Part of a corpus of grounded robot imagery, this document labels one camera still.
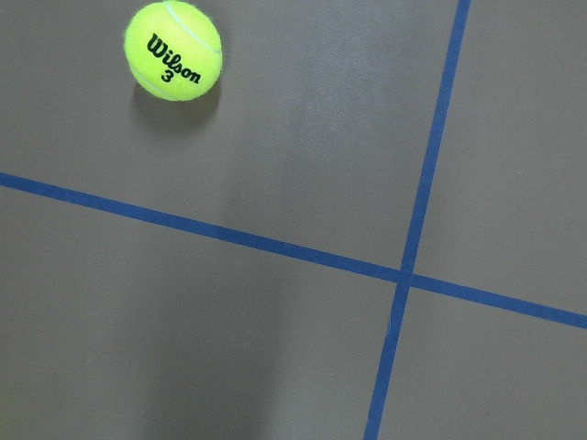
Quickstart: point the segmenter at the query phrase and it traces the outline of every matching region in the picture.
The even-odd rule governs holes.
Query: wilson logo
[[[161,62],[169,67],[166,69],[161,79],[166,83],[170,83],[175,76],[175,73],[179,73],[186,80],[190,80],[192,83],[198,84],[202,77],[196,71],[184,67],[181,63],[182,55],[173,53],[173,50],[169,49],[167,43],[165,43],[157,34],[153,34],[153,37],[147,43],[147,49],[151,52],[155,58],[160,58]]]

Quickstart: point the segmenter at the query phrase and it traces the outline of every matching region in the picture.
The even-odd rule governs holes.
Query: yellow tennis ball
[[[222,69],[218,31],[210,18],[185,2],[140,9],[128,25],[125,54],[137,82],[168,101],[205,94]]]

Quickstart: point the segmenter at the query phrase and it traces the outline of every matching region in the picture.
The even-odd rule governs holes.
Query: blue tape line
[[[42,195],[51,199],[70,204],[78,204],[88,208],[104,211],[127,218],[134,218],[154,225],[166,226],[199,236],[215,238],[247,248],[255,248],[273,254],[300,259],[321,266],[345,270],[378,280],[397,282],[404,279],[404,275],[397,269],[391,269],[377,264],[368,263],[354,258],[341,257],[310,247],[303,247],[285,243],[283,241],[255,236],[227,227],[211,225],[178,215],[166,214],[134,204],[117,202],[97,195],[61,188],[39,181],[32,181],[10,174],[0,173],[0,185],[14,190]]]
[[[442,280],[435,280],[422,275],[405,273],[397,269],[378,266],[376,264],[367,263],[353,258],[341,257],[336,254],[330,254],[309,247],[291,245],[272,238],[254,236],[234,229],[228,229],[223,226],[210,225],[208,223],[191,220],[178,215],[165,214],[159,211],[135,206],[134,204],[117,202],[104,197],[87,194],[85,192],[68,190],[2,172],[0,172],[0,186],[20,190],[26,193],[33,193],[70,204],[78,204],[98,211],[134,218],[155,225],[167,226],[172,229],[190,232],[199,236],[211,237],[249,248],[256,248],[258,250],[264,250],[285,257],[301,259],[321,266],[345,270],[377,280],[396,282],[397,292],[393,297],[389,335],[386,337],[386,343],[383,350],[386,358],[381,365],[384,371],[381,379],[388,374],[385,372],[385,369],[389,369],[391,372],[392,360],[397,341],[394,342],[393,338],[390,338],[389,336],[399,335],[407,302],[407,289],[405,286],[412,286],[429,292],[489,305],[518,314],[534,316],[559,324],[572,325],[587,329],[587,315],[567,312],[533,302],[517,300],[497,293],[481,291]]]
[[[365,427],[365,439],[377,439],[379,436],[387,391],[392,378],[393,360],[395,359],[395,353],[399,344],[409,291],[409,283],[399,283],[395,288],[392,316],[385,341],[383,342],[382,357],[377,370],[367,426]]]
[[[405,241],[402,270],[410,273],[414,272],[415,259],[418,247],[420,246],[420,239],[426,219],[426,210],[432,189],[432,181],[434,180],[438,162],[438,153],[440,151],[442,137],[444,136],[447,114],[449,113],[450,97],[459,63],[460,47],[465,33],[470,4],[471,0],[459,1],[452,34],[450,36],[449,49],[445,60],[444,71],[442,72],[440,90],[438,91],[437,106],[434,112],[434,119],[432,120],[424,165],[422,166],[420,183],[418,184],[418,191],[415,197],[414,211]]]
[[[414,275],[412,286],[426,291],[440,293],[478,304],[489,305],[509,312],[525,314],[536,318],[546,319],[559,324],[572,325],[587,329],[587,316],[579,313],[567,312],[554,307],[536,304],[524,300],[517,300],[508,296],[498,295],[489,291],[481,291],[471,287],[459,286],[451,282],[434,280],[432,278]]]
[[[409,274],[410,279],[414,273],[415,260],[420,246],[420,240],[422,238],[422,230],[424,229],[426,210],[428,208],[428,201],[432,190],[432,182],[434,180],[434,174],[438,162],[440,144],[442,143],[442,137],[444,135],[447,114],[449,113],[450,97],[452,95],[457,65],[459,63],[460,48],[462,46],[470,5],[471,0],[459,1],[450,34],[449,48],[442,72],[442,80],[438,91],[434,118],[432,120],[432,127],[430,128],[426,155],[422,166],[422,172],[420,174],[420,182],[418,183],[412,219],[405,240],[404,256],[402,257],[401,271]],[[395,291],[390,317],[390,330],[386,336],[385,344],[382,349],[382,356],[377,371],[377,378],[375,380],[375,388],[371,397],[369,418],[363,436],[364,440],[377,440],[379,437],[383,408],[387,398],[389,384],[392,379],[393,363],[395,361],[395,353],[399,343],[402,322],[404,320],[409,287],[409,284],[398,285]]]

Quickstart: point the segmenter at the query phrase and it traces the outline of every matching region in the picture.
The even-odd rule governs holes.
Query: ball seam
[[[132,70],[132,72],[138,76],[140,78],[141,81],[143,81],[144,83],[148,84],[149,87],[152,87],[153,89],[155,89],[158,93],[162,94],[163,96],[167,96],[167,99],[170,100],[169,98],[171,98],[171,100],[173,101],[181,101],[177,96],[174,96],[172,93],[166,92],[164,90],[162,90],[160,87],[157,87],[153,82],[149,81],[145,75],[142,75],[140,73],[139,70],[137,70],[135,68],[134,65],[132,65],[131,63],[129,63],[130,66],[130,70]]]
[[[205,42],[202,38],[200,38],[197,34],[195,34],[195,32],[193,32],[190,28],[188,28],[185,25],[185,23],[182,22],[182,20],[179,18],[179,16],[177,14],[175,14],[175,11],[173,11],[173,8],[169,5],[169,3],[171,3],[171,2],[163,2],[165,9],[167,9],[167,12],[169,12],[170,16],[172,16],[172,18],[177,22],[177,24],[180,25],[180,27],[183,30],[185,30],[185,32],[187,32],[190,37],[192,37],[193,39],[198,41],[200,44],[204,45],[204,47],[206,47],[208,50],[211,50],[216,55],[222,55],[222,50],[214,49],[207,42]]]

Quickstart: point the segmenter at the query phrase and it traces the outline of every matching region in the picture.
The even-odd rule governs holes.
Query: number 3
[[[169,69],[167,69],[165,71],[165,73],[167,73],[167,76],[161,76],[161,79],[164,80],[166,83],[170,82],[173,78],[173,72],[170,71]]]

